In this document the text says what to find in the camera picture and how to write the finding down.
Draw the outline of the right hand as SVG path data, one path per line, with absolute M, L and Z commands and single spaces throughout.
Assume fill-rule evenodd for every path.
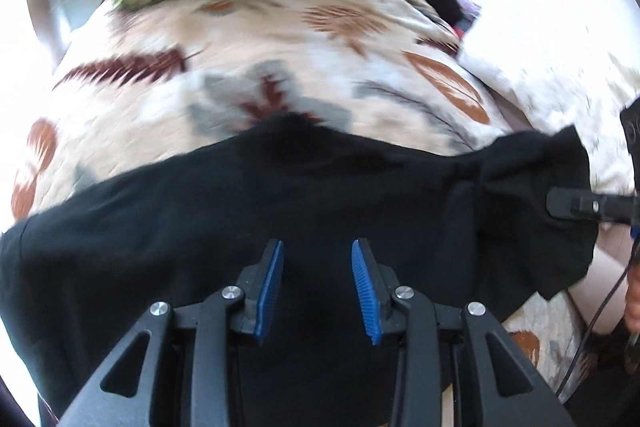
M 640 267 L 628 272 L 628 288 L 625 297 L 624 321 L 631 333 L 640 332 Z

